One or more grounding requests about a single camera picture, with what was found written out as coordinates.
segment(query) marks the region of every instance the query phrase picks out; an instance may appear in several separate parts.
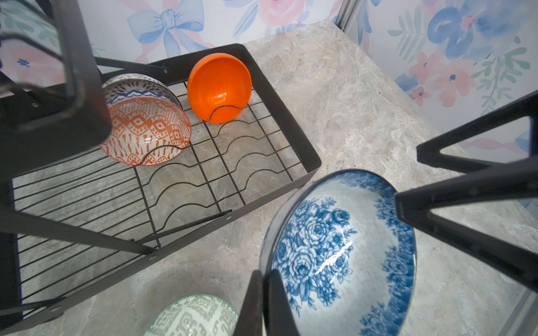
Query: blue flower pattern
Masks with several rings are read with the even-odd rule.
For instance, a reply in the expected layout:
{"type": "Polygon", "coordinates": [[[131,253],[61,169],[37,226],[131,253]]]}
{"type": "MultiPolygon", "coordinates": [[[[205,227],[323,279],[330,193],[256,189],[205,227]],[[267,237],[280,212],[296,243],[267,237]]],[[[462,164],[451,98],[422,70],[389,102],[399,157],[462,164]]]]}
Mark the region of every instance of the blue flower pattern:
{"type": "MultiPolygon", "coordinates": [[[[413,229],[397,219],[394,194],[396,191],[381,177],[362,171],[352,171],[333,177],[348,187],[359,187],[379,195],[376,201],[377,218],[385,220],[398,247],[386,252],[381,265],[386,277],[390,300],[378,302],[370,313],[360,319],[364,326],[360,335],[397,335],[409,306],[414,282],[415,239],[413,229]]],[[[333,198],[304,200],[287,223],[277,245],[272,268],[279,270],[285,283],[289,304],[300,317],[302,304],[316,310],[314,296],[325,306],[340,299],[335,279],[341,284],[353,270],[349,268],[352,250],[350,237],[357,231],[349,227],[350,215],[335,207],[333,198]],[[331,256],[338,256],[327,264],[331,256]]]]}

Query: black metal dish rack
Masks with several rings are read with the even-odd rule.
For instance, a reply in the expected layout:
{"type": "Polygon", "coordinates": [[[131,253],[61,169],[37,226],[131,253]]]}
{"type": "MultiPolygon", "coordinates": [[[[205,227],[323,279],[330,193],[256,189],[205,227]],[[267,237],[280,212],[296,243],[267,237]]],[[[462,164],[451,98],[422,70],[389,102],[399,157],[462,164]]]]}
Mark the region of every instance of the black metal dish rack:
{"type": "Polygon", "coordinates": [[[20,142],[2,148],[3,157],[17,156],[0,168],[5,181],[0,192],[0,334],[61,316],[301,187],[321,165],[244,46],[218,47],[151,65],[94,59],[76,1],[56,1],[52,9],[62,42],[62,56],[56,56],[64,62],[66,84],[27,92],[3,76],[4,89],[14,95],[0,99],[0,127],[10,143],[20,142]],[[197,119],[186,99],[190,70],[215,52],[239,58],[253,83],[249,106],[222,125],[197,119]],[[100,74],[96,62],[124,70],[100,74]],[[128,166],[96,147],[110,131],[101,83],[128,72],[166,83],[189,115],[193,137],[173,160],[128,166]],[[14,113],[15,107],[24,113],[14,113]]]}

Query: bowl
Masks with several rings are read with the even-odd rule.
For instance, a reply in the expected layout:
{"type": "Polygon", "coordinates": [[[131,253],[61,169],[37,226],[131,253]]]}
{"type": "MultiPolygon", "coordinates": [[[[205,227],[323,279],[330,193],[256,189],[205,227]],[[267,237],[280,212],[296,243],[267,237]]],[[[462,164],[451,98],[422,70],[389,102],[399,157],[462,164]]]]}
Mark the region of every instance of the bowl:
{"type": "Polygon", "coordinates": [[[237,58],[224,53],[210,54],[198,61],[187,83],[190,107],[200,119],[213,124],[237,117],[251,94],[249,70],[237,58]]]}
{"type": "Polygon", "coordinates": [[[178,156],[188,146],[190,121],[174,103],[131,97],[109,106],[112,132],[101,149],[128,165],[152,166],[178,156]]]}
{"type": "Polygon", "coordinates": [[[180,106],[178,98],[166,85],[142,74],[117,75],[106,81],[102,88],[108,106],[139,96],[163,98],[180,106]]]}
{"type": "Polygon", "coordinates": [[[232,336],[238,318],[237,310],[219,297],[191,295],[165,308],[144,336],[232,336]]]}
{"type": "Polygon", "coordinates": [[[260,270],[280,272],[301,335],[397,335],[416,270],[413,228],[396,190],[349,169],[296,192],[265,236],[260,270]]]}

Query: wall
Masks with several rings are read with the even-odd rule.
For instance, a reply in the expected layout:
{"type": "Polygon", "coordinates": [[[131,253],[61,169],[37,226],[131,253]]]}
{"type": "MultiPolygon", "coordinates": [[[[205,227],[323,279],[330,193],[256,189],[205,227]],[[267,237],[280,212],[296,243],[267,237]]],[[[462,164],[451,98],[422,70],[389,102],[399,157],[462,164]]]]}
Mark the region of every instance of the wall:
{"type": "MultiPolygon", "coordinates": [[[[79,6],[94,55],[149,63],[336,19],[342,1],[79,0],[79,6]]],[[[0,8],[1,32],[25,34],[60,52],[52,26],[13,1],[0,8]]],[[[15,81],[63,82],[61,63],[23,42],[3,42],[0,60],[0,70],[15,81]]]]}
{"type": "MultiPolygon", "coordinates": [[[[441,132],[538,89],[536,0],[360,0],[346,33],[441,132]]],[[[529,119],[460,145],[474,158],[528,156],[529,119]]],[[[521,203],[538,218],[538,202],[521,203]]]]}

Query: blue and white patterned bowl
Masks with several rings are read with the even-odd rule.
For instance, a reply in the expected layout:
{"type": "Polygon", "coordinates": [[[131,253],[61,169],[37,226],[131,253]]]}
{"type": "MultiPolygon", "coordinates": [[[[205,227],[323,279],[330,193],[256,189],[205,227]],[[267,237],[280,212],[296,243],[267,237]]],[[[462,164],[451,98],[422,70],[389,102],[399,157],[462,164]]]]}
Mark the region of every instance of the blue and white patterned bowl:
{"type": "Polygon", "coordinates": [[[397,335],[413,293],[413,228],[396,190],[343,170],[298,191],[271,222],[260,269],[278,269],[302,335],[397,335]]]}
{"type": "Polygon", "coordinates": [[[103,85],[107,106],[131,97],[157,97],[181,106],[178,98],[163,83],[142,74],[122,74],[112,77],[103,85]]]}

